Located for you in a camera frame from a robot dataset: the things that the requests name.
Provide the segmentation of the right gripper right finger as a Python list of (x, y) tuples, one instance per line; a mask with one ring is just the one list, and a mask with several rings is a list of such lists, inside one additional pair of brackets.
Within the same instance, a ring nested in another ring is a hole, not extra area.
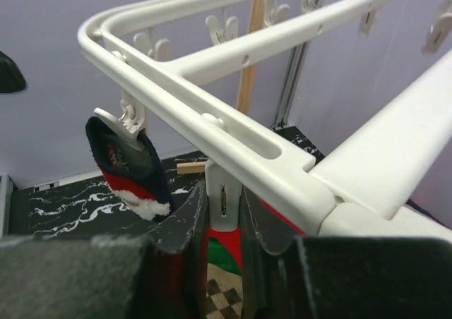
[(451, 245), (302, 236), (249, 189), (239, 204), (244, 318), (450, 318)]

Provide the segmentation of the navy santa christmas sock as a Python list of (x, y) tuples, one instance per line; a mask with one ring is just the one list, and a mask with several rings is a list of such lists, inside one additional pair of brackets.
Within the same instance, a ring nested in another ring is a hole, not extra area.
[(144, 131), (133, 149), (100, 118), (92, 116), (85, 125), (91, 153), (110, 190), (140, 218), (162, 222), (178, 206), (174, 202), (160, 158)]

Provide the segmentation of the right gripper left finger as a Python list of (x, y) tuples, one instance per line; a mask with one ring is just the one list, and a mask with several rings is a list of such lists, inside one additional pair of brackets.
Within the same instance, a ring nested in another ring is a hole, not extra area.
[(208, 198), (141, 235), (1, 240), (2, 318), (202, 318)]

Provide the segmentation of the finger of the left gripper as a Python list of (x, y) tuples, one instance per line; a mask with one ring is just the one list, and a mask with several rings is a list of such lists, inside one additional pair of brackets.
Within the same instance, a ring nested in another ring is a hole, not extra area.
[(13, 94), (26, 88), (26, 80), (15, 61), (0, 52), (0, 93)]

